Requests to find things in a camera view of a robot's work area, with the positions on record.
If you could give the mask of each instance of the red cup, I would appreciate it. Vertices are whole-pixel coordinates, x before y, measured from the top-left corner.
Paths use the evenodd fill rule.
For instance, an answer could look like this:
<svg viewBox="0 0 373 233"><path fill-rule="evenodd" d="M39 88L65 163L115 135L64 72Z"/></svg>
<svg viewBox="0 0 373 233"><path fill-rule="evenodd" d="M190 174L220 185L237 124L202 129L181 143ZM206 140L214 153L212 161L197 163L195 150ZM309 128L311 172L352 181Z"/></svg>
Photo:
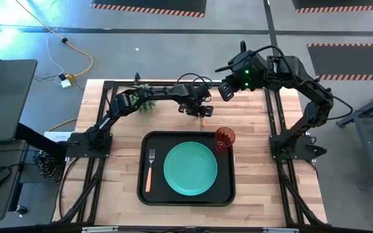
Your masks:
<svg viewBox="0 0 373 233"><path fill-rule="evenodd" d="M236 140L236 134L228 127L221 127L215 132L215 150L224 152L232 146Z"/></svg>

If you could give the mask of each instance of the black tray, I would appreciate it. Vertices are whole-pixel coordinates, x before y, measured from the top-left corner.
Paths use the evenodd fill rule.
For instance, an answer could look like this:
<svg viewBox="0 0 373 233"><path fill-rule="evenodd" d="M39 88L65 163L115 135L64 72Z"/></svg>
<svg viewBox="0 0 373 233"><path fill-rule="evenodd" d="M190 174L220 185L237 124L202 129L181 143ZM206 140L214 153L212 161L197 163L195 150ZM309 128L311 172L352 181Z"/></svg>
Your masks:
<svg viewBox="0 0 373 233"><path fill-rule="evenodd" d="M152 131L142 141L137 195L146 205L226 206L236 195L232 147L223 153L215 151L215 132ZM163 164L168 152L183 142L198 142L208 147L217 160L218 174L214 184L203 194L185 196L175 192L165 180ZM155 149L152 185L145 192L149 169L149 149Z"/></svg>

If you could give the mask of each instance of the gray floor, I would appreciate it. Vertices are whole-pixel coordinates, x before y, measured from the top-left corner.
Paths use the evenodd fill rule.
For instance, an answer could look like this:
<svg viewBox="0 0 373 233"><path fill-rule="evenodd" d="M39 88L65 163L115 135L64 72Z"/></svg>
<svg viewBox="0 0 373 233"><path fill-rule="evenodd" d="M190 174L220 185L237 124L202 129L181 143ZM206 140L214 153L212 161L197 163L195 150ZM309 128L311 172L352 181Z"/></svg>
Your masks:
<svg viewBox="0 0 373 233"><path fill-rule="evenodd" d="M52 1L21 1L48 25L49 6ZM63 34L78 48L90 53L95 66L78 82L84 86L89 78L133 78L139 72L143 78L174 79L186 72L196 72L215 80L225 74L214 69L226 65L238 53L239 42L246 40L247 47L257 49L269 45L270 37L264 34L248 35L256 30L268 30L262 0L208 0L203 19L163 16L135 12L116 12L89 8L91 0L60 0L54 4L52 15L59 27L70 28L128 28L162 29L160 34L145 31L122 33ZM270 0L276 30L305 31L373 31L373 11L298 14L291 0ZM18 7L15 1L0 0L0 25L39 27L39 23ZM191 30L245 30L237 34L226 31L199 31L199 34L169 34L166 29ZM53 59L66 73L79 72L88 65L81 54L65 46L57 37L50 35ZM314 76L313 66L306 47L307 43L373 43L373 36L277 36L279 47L285 54L298 56L308 73ZM12 28L0 32L0 58L39 61L37 75L57 74L59 69L48 58L45 33L20 33ZM373 97L373 82L323 81L354 107L360 107ZM21 122L43 133L53 125L78 115L83 92L73 86L62 89L54 82L33 82ZM308 102L300 97L302 107ZM332 115L347 111L336 104ZM62 128L73 130L70 124ZM318 137L317 144L328 153L317 161L319 183L329 223L338 227L373 230L373 189L358 190L356 184L369 177L367 160L363 155L354 126L339 129L333 122L311 130ZM35 176L29 171L27 176ZM58 184L26 184L20 204L30 211L23 218L7 214L0 227L48 223L54 210Z"/></svg>

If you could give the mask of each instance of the black floor mat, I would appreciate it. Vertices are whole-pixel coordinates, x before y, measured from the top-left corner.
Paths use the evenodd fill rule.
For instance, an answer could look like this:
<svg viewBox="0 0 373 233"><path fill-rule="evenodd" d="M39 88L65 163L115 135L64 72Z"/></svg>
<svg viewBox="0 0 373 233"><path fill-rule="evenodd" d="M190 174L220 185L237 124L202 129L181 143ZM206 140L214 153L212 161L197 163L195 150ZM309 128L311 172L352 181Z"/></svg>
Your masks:
<svg viewBox="0 0 373 233"><path fill-rule="evenodd" d="M321 80L373 80L373 43L314 43L308 50Z"/></svg>
<svg viewBox="0 0 373 233"><path fill-rule="evenodd" d="M104 10L204 17L207 0L93 0L91 7Z"/></svg>
<svg viewBox="0 0 373 233"><path fill-rule="evenodd" d="M373 10L373 0L293 0L299 13Z"/></svg>

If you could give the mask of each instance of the yellow cable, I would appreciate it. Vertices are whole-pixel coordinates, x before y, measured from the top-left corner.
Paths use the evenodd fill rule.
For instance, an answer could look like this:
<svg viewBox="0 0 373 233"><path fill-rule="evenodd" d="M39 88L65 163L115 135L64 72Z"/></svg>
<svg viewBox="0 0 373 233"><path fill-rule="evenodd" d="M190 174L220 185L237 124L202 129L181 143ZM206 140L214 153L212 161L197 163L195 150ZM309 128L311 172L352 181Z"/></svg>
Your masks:
<svg viewBox="0 0 373 233"><path fill-rule="evenodd" d="M48 26L46 26L41 20L39 20L35 15L33 15L29 10L27 10L18 0L16 0L16 2L25 10L25 11L27 11L34 19L36 19L39 23L41 23L47 30L49 30L50 32L52 32L54 35L56 35L56 36L58 36L60 39L63 39L63 37L59 34L59 33L57 33L57 32L55 32L55 31L53 31L51 28L49 28ZM68 42L68 41L66 41L65 42L66 44L68 44L68 46L70 46L72 49L74 49L75 51L77 51L77 52L79 52L79 53L82 53L82 54L84 54L84 55L86 55L89 59L90 59L90 65L88 66L88 68L86 68L84 71L82 71L82 72L79 72L78 74L74 74L73 76L74 77L77 77L77 76L80 76L80 75L82 75L82 74L84 74L85 72L87 72L92 66L93 66L93 58L88 54L88 53L86 53L86 52L84 52L84 51L82 51L82 50L80 50L80 49L77 49L74 45L72 45L70 42Z"/></svg>
<svg viewBox="0 0 373 233"><path fill-rule="evenodd" d="M71 122L74 122L74 121L76 121L76 120L77 120L77 118L76 118L76 119L68 120L68 121L66 121L66 122L63 122L63 123L57 125L57 126L54 126L53 128L49 129L48 131L49 131L49 132L50 132L50 131L53 131L53 130L55 130L55 129L57 129L57 128L60 128L60 127L62 127L62 126L64 126L64 125L66 125L66 124L68 124L68 123L71 123Z"/></svg>

